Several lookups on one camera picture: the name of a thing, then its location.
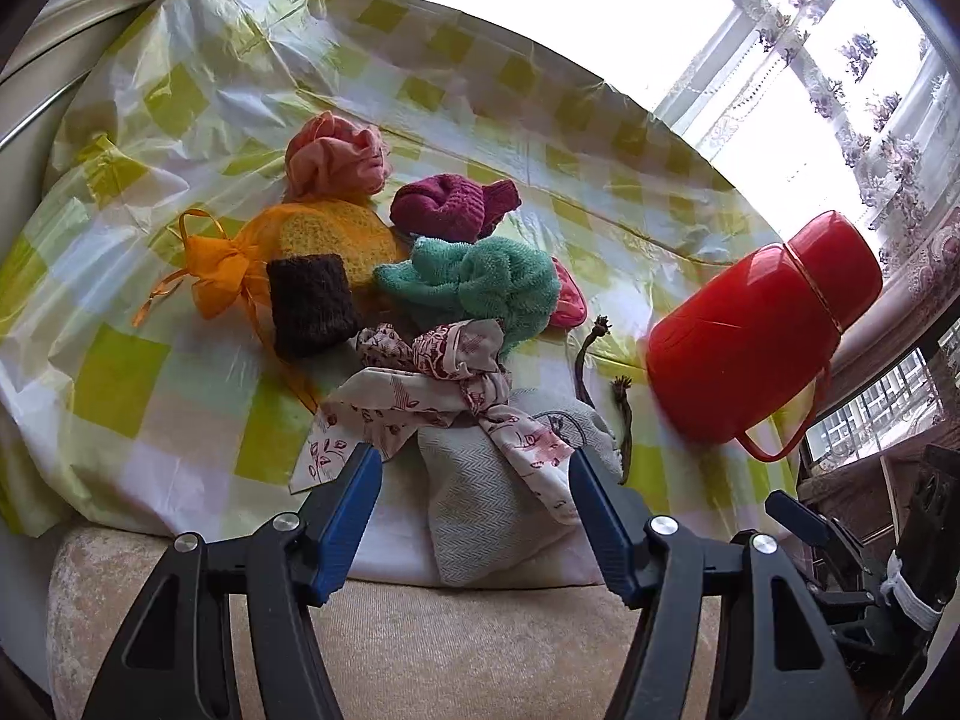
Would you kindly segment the white ornate cabinet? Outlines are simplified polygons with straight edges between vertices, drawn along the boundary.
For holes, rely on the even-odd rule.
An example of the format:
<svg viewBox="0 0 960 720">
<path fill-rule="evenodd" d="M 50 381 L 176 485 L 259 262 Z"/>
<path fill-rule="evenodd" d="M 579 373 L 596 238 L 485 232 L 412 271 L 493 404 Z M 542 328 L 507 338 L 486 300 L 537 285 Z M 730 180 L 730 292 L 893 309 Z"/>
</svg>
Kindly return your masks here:
<svg viewBox="0 0 960 720">
<path fill-rule="evenodd" d="M 43 198 L 65 109 L 116 37 L 155 0 L 49 0 L 2 70 L 2 249 Z"/>
</svg>

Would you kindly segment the mauve patterned curtain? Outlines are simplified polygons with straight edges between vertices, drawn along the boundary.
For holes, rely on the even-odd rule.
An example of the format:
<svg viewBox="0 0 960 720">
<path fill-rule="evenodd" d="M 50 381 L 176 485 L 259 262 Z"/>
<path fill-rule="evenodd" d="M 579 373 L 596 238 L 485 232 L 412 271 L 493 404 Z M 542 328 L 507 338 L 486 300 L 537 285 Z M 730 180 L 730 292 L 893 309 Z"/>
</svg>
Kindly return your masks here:
<svg viewBox="0 0 960 720">
<path fill-rule="evenodd" d="M 898 361 L 958 298 L 958 205 L 887 283 L 844 335 L 832 359 L 825 415 Z"/>
</svg>

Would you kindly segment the green fluffy towel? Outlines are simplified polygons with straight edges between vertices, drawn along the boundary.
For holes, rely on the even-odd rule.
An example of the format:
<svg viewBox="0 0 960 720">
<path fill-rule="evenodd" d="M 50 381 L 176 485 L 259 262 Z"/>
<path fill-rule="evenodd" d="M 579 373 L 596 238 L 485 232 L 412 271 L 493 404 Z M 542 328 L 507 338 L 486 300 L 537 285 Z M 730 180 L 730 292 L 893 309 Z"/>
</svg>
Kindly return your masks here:
<svg viewBox="0 0 960 720">
<path fill-rule="evenodd" d="M 500 236 L 475 244 L 418 238 L 407 260 L 376 266 L 374 281 L 420 330 L 496 320 L 503 353 L 540 335 L 560 296 L 550 255 Z"/>
</svg>

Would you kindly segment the pink round coin pouch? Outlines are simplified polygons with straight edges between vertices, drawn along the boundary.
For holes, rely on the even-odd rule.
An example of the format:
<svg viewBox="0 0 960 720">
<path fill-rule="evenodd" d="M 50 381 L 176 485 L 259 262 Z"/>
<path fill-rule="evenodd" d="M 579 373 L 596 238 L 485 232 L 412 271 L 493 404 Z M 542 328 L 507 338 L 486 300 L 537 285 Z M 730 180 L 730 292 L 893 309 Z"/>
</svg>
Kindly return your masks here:
<svg viewBox="0 0 960 720">
<path fill-rule="evenodd" d="M 583 325 L 587 319 L 587 302 L 583 291 L 574 281 L 566 266 L 556 257 L 551 259 L 555 266 L 556 278 L 558 278 L 558 298 L 553 312 L 551 312 L 548 327 L 558 328 L 558 330 L 573 330 L 573 328 Z"/>
</svg>

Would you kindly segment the yellow checkered plastic tablecloth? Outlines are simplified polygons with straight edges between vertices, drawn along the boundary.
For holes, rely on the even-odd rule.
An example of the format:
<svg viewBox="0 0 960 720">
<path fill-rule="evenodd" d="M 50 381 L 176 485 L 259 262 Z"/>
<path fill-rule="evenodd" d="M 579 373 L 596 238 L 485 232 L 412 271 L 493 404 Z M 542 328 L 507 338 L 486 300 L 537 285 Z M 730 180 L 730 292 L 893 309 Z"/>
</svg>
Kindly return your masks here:
<svg viewBox="0 0 960 720">
<path fill-rule="evenodd" d="M 317 114 L 379 128 L 392 182 L 509 179 L 500 234 L 562 262 L 612 333 L 524 341 L 517 387 L 566 394 L 583 369 L 606 418 L 631 380 L 630 481 L 702 535 L 768 527 L 789 460 L 683 444 L 643 366 L 652 325 L 775 234 L 635 101 L 525 37 L 418 0 L 160 0 L 99 50 L 52 145 L 43 198 L 2 266 L 2 517 L 39 536 L 70 517 L 135 533 L 252 532 L 295 501 L 306 397 L 350 372 L 339 349 L 285 382 L 244 299 L 213 319 L 196 245 L 254 270 L 249 223 L 286 197 L 285 148 Z"/>
</svg>

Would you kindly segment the pink fabric scrunchie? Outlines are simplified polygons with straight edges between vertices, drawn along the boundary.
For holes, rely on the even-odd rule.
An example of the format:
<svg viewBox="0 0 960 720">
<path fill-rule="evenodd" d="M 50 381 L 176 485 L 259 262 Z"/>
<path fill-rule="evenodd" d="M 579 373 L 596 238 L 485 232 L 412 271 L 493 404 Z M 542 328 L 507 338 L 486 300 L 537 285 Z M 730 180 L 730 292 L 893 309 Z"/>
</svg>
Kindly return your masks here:
<svg viewBox="0 0 960 720">
<path fill-rule="evenodd" d="M 392 172 L 381 132 L 332 112 L 316 115 L 291 138 L 285 169 L 291 199 L 369 199 L 381 192 Z"/>
</svg>

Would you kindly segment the orange organza bag with sponge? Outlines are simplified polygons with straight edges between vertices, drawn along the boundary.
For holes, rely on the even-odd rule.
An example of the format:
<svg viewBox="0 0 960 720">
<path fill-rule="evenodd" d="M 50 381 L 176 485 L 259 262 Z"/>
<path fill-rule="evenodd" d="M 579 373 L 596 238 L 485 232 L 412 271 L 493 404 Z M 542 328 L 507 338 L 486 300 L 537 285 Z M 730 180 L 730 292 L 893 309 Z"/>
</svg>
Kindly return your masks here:
<svg viewBox="0 0 960 720">
<path fill-rule="evenodd" d="M 192 301 L 202 319 L 212 320 L 239 305 L 254 335 L 280 366 L 281 375 L 304 408 L 314 413 L 319 395 L 298 362 L 275 353 L 267 263 L 298 255 L 342 257 L 353 302 L 361 321 L 384 309 L 374 269 L 409 255 L 409 244 L 364 203 L 304 197 L 261 211 L 229 234 L 212 213 L 189 208 L 178 218 L 182 266 L 161 278 L 146 296 L 132 323 L 139 327 L 156 301 L 189 281 Z"/>
</svg>

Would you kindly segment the dark pink knitted sock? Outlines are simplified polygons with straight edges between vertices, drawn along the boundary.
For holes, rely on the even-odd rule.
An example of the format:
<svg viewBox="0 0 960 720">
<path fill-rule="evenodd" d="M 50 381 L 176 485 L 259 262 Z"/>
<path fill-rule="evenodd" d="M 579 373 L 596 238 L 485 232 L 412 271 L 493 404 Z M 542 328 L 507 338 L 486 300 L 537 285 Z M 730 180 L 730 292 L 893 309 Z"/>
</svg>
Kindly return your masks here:
<svg viewBox="0 0 960 720">
<path fill-rule="evenodd" d="M 436 174 L 395 192 L 391 221 L 412 236 L 475 244 L 522 204 L 509 179 L 479 184 L 459 174 Z"/>
</svg>

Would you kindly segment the dark brown scouring pad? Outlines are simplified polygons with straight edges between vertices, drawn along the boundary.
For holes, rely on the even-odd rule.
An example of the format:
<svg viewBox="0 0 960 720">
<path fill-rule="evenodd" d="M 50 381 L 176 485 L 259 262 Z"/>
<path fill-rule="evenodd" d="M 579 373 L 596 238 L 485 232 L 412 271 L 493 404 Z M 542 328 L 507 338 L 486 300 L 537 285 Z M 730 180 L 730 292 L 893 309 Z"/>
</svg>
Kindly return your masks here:
<svg viewBox="0 0 960 720">
<path fill-rule="evenodd" d="M 317 358 L 361 330 L 340 255 L 298 255 L 267 263 L 275 353 L 290 362 Z"/>
</svg>

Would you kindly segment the red thermos flask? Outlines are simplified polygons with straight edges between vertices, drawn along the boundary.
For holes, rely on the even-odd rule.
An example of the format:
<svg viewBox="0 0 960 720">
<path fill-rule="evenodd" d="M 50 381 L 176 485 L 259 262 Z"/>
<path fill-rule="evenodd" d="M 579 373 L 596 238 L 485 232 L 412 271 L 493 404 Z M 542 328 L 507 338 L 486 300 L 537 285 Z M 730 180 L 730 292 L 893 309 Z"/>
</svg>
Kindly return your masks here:
<svg viewBox="0 0 960 720">
<path fill-rule="evenodd" d="M 755 460 L 781 460 L 804 439 L 815 408 L 776 452 L 748 429 L 807 385 L 827 388 L 844 332 L 880 291 L 866 239 L 838 211 L 823 211 L 789 241 L 745 255 L 652 327 L 649 387 L 686 440 L 733 440 Z"/>
</svg>

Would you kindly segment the floral pink white cloth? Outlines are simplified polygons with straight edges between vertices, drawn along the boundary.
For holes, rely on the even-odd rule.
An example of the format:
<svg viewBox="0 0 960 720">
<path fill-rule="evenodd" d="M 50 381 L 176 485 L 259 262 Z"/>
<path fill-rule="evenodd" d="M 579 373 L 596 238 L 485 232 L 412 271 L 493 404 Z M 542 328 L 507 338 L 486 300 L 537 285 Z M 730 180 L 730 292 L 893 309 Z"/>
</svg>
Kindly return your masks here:
<svg viewBox="0 0 960 720">
<path fill-rule="evenodd" d="M 389 460 L 421 427 L 448 429 L 467 415 L 556 522 L 576 525 L 568 483 L 573 449 L 512 405 L 511 374 L 500 362 L 504 339 L 491 319 L 438 325 L 410 343 L 388 323 L 359 333 L 356 351 L 368 366 L 320 402 L 288 489 L 329 483 L 358 445 Z"/>
</svg>

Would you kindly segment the grey drawstring pouch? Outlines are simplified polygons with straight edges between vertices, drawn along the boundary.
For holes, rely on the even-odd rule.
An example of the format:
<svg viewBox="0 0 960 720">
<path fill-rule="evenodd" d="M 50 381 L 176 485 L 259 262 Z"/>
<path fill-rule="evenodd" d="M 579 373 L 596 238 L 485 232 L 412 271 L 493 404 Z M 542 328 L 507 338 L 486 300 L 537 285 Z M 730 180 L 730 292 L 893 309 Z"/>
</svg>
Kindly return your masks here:
<svg viewBox="0 0 960 720">
<path fill-rule="evenodd" d="M 413 366 L 452 383 L 467 408 L 423 426 L 428 528 L 441 582 L 465 587 L 519 566 L 579 527 L 568 463 L 594 450 L 614 475 L 622 452 L 592 406 L 546 388 L 516 388 L 501 366 L 494 320 L 439 325 L 413 340 Z"/>
</svg>

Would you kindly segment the beige upholstered stool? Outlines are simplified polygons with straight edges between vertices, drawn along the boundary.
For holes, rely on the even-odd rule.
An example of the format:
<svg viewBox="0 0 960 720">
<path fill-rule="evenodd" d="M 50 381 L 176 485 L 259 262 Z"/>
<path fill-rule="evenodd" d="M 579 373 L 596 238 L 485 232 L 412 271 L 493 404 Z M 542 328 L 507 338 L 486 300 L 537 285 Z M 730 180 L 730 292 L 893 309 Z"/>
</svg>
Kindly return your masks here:
<svg viewBox="0 0 960 720">
<path fill-rule="evenodd" d="M 53 710 L 82 717 L 158 538 L 78 525 L 53 561 Z M 602 587 L 446 592 L 350 582 L 311 619 L 348 718 L 599 718 L 638 613 Z"/>
</svg>

